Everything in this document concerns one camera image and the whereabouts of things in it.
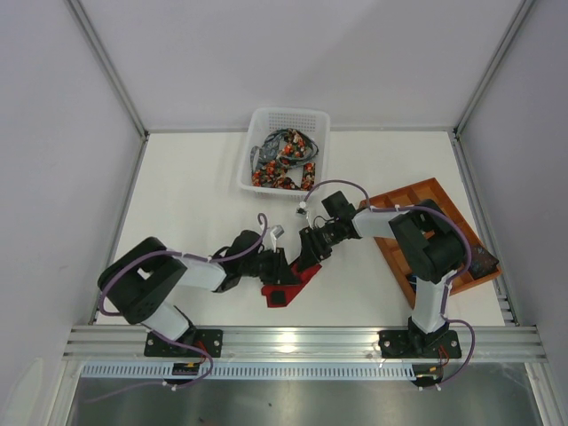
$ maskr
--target white plastic basket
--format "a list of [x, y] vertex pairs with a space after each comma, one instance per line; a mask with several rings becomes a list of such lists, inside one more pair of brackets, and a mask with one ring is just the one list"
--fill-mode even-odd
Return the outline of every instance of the white plastic basket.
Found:
[[[262, 146], [264, 140], [273, 131], [279, 129], [297, 129], [313, 139], [319, 148], [315, 157], [315, 183], [326, 178], [327, 154], [329, 153], [329, 115], [311, 109], [298, 108], [259, 108], [252, 114], [247, 133], [247, 144], [241, 157], [241, 165], [237, 182], [239, 188], [254, 192], [261, 196], [286, 196], [294, 199], [303, 199], [307, 191], [295, 191], [291, 189], [263, 188], [252, 185], [252, 170], [250, 168], [250, 150], [253, 146]], [[300, 184], [302, 180], [302, 168], [291, 170], [290, 176], [294, 182]]]

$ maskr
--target red fabric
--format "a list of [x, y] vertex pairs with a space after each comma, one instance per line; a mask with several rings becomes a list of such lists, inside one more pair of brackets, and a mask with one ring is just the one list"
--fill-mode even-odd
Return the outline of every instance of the red fabric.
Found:
[[[295, 286], [283, 286], [283, 285], [273, 285], [273, 284], [264, 284], [261, 289], [261, 294], [266, 297], [266, 304], [269, 308], [283, 308], [288, 306], [290, 302], [294, 300], [296, 296], [302, 291], [302, 289], [310, 282], [312, 277], [318, 273], [321, 269], [321, 264], [316, 264], [311, 268], [306, 269], [303, 272], [298, 273], [297, 271], [297, 262], [294, 262], [292, 265], [292, 272], [296, 277], [300, 279], [302, 282], [301, 284], [297, 284]], [[272, 300], [272, 294], [274, 292], [283, 292], [283, 295], [279, 294], [279, 301], [274, 302]]]

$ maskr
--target brown wooden tray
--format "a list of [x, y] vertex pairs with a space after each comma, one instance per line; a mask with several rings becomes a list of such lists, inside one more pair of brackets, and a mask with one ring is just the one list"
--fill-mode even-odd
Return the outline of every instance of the brown wooden tray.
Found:
[[[450, 200], [450, 197], [447, 196], [446, 191], [444, 191], [440, 183], [434, 177], [417, 184], [412, 184], [405, 186], [404, 188], [390, 191], [389, 193], [376, 195], [371, 198], [371, 204], [376, 207], [394, 207], [397, 204], [399, 206], [408, 206], [410, 204], [417, 204], [418, 202], [429, 198], [435, 201], [444, 214], [450, 217], [455, 224], [460, 227], [471, 246], [475, 246], [476, 244], [483, 246], [479, 238], [475, 235], [471, 227], [463, 218], [462, 213], [460, 213], [460, 211], [455, 207], [452, 200]], [[408, 300], [408, 303], [414, 308], [416, 294], [406, 279], [406, 276], [412, 271], [408, 266], [408, 263], [406, 262], [396, 240], [390, 238], [375, 238], [375, 241], [383, 253], [387, 264], [389, 264], [392, 273], [397, 279], [397, 282]], [[489, 280], [493, 280], [499, 275], [501, 275], [501, 268], [498, 265], [496, 272], [490, 273], [478, 280], [474, 280], [469, 272], [466, 272], [461, 277], [454, 280], [450, 296], [469, 288], [473, 288]]]

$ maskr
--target white table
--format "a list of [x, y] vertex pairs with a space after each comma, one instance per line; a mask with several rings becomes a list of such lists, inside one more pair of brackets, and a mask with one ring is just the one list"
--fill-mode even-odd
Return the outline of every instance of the white table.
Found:
[[[122, 256], [153, 235], [168, 247], [210, 255], [230, 245], [241, 230], [259, 231], [256, 214], [286, 233], [279, 240], [288, 261], [300, 250], [296, 201], [260, 199], [237, 188], [244, 133], [154, 134], [138, 175], [118, 246]], [[333, 132], [328, 178], [349, 179], [371, 196], [435, 177], [473, 229], [449, 137], [444, 132]], [[310, 207], [342, 190], [353, 204], [361, 193], [327, 185]], [[219, 326], [400, 326], [411, 313], [389, 266], [373, 239], [344, 241], [333, 248], [322, 270], [286, 308], [268, 309], [258, 279], [243, 278], [237, 288], [214, 294], [176, 288], [169, 300], [197, 325]], [[501, 326], [503, 319], [492, 282], [450, 297], [449, 318], [476, 326]], [[123, 323], [99, 316], [100, 324]]]

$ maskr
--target white wall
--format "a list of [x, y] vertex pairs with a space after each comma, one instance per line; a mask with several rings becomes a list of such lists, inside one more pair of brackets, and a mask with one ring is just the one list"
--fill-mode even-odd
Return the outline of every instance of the white wall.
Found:
[[83, 0], [149, 130], [453, 127], [519, 0]]
[[538, 2], [466, 129], [524, 324], [568, 396], [568, 2]]
[[37, 420], [91, 312], [140, 141], [63, 1], [0, 2], [0, 58], [0, 410], [41, 357]]

